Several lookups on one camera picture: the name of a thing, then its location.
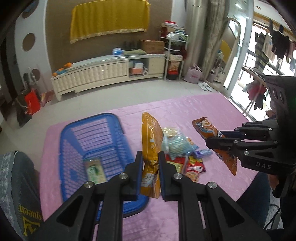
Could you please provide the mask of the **purple yellow snack packet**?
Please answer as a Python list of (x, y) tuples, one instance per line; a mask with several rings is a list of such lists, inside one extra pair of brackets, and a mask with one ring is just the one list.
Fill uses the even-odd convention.
[(198, 159), (211, 156), (212, 154), (213, 152), (211, 149), (195, 150), (193, 152), (193, 155)]

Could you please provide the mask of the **oranges on plate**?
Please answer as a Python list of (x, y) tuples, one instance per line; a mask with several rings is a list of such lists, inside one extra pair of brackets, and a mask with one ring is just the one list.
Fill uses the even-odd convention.
[(56, 77), (58, 75), (61, 75), (63, 73), (65, 73), (67, 71), (67, 69), (69, 69), (70, 67), (72, 67), (72, 63), (68, 62), (66, 63), (62, 68), (58, 69), (57, 71), (55, 71), (52, 76)]

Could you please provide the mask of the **blue tissue pack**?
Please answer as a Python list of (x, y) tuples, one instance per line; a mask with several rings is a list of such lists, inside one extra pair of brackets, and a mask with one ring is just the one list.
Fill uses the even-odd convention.
[(121, 48), (114, 48), (112, 50), (112, 55), (113, 56), (121, 56), (121, 55), (123, 55), (123, 53), (124, 53), (124, 51)]

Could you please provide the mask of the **blue plastic basket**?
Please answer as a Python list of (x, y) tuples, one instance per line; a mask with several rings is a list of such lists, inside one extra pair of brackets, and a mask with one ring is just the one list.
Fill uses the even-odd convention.
[(62, 200), (66, 201), (89, 180), (85, 161), (98, 159), (105, 179), (122, 173), (134, 162), (119, 118), (102, 113), (65, 126), (60, 135), (59, 175)]

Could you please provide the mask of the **wooden drying rack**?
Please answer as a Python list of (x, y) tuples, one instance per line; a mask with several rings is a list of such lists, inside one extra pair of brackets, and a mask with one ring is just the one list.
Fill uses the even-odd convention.
[(248, 115), (252, 108), (254, 110), (263, 110), (263, 105), (268, 95), (268, 89), (265, 81), (265, 74), (259, 69), (243, 66), (242, 70), (253, 78), (253, 81), (247, 84), (243, 90), (248, 94), (248, 99), (250, 100), (250, 103), (243, 111), (243, 114)]

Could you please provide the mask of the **white metal shelf rack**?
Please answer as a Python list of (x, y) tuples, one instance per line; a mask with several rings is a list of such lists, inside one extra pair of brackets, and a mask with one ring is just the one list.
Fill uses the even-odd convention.
[(165, 72), (164, 79), (180, 79), (183, 72), (189, 36), (176, 22), (164, 21), (160, 25), (159, 40), (164, 42)]

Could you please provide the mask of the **white TV cabinet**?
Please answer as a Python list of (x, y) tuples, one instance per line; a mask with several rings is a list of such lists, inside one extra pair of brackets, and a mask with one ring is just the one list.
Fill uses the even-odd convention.
[(124, 83), (135, 80), (163, 77), (164, 54), (131, 56), (101, 56), (72, 64), (61, 75), (51, 78), (58, 101), (69, 92)]

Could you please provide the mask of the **green cracker packet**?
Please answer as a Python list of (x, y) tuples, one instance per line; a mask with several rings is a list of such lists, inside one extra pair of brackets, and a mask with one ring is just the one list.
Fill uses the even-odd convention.
[(86, 159), (83, 161), (88, 181), (95, 184), (105, 183), (107, 181), (101, 161), (99, 158)]

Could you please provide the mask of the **red silver snack pouch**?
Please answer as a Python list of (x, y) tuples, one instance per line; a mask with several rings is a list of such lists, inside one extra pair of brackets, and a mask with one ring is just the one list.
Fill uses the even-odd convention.
[(200, 174), (206, 172), (202, 159), (197, 159), (193, 155), (171, 158), (165, 154), (166, 162), (175, 166), (178, 173), (189, 177), (193, 182), (198, 183)]

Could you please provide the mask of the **black bag on floor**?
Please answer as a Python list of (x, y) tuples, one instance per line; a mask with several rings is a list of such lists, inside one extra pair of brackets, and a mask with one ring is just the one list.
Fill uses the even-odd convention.
[(28, 90), (23, 91), (15, 99), (16, 106), (16, 118), (18, 125), (22, 128), (29, 120), (32, 119), (32, 116), (29, 114), (29, 108), (25, 101), (25, 96), (29, 93)]

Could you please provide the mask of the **silver standing air conditioner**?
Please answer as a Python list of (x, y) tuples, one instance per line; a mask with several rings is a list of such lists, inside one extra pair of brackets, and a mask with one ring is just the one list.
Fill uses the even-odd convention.
[(204, 0), (187, 1), (187, 18), (185, 24), (188, 35), (187, 57), (183, 65), (183, 75), (190, 66), (198, 64), (206, 23), (208, 3)]

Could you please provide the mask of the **brown coffee snack packet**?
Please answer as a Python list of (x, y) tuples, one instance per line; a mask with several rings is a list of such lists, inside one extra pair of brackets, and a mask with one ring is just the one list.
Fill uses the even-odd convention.
[[(192, 125), (194, 129), (200, 134), (200, 136), (207, 140), (208, 138), (218, 137), (224, 138), (224, 134), (220, 132), (211, 122), (207, 119), (207, 117), (202, 117), (197, 120), (192, 121)], [(236, 176), (237, 173), (237, 158), (230, 154), (230, 151), (213, 149), (215, 154), (219, 157), (221, 161), (228, 167), (229, 171)]]

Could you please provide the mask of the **grey queen chair cover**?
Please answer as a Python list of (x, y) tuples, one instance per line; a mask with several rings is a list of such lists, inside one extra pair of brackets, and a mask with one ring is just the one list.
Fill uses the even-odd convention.
[(1, 155), (1, 240), (30, 240), (43, 222), (32, 160), (20, 151)]

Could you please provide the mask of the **patterned curtain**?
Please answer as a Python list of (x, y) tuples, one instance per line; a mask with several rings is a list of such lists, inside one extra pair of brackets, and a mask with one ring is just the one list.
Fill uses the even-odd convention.
[(229, 1), (208, 1), (206, 27), (204, 31), (202, 51), (202, 80), (206, 80), (217, 52), (218, 41), (225, 30)]

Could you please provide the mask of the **orange snack packet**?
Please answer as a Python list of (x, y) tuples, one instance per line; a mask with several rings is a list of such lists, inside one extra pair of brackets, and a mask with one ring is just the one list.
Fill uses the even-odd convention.
[(158, 121), (148, 112), (142, 113), (142, 157), (144, 169), (140, 192), (142, 195), (159, 198), (159, 159), (164, 134)]

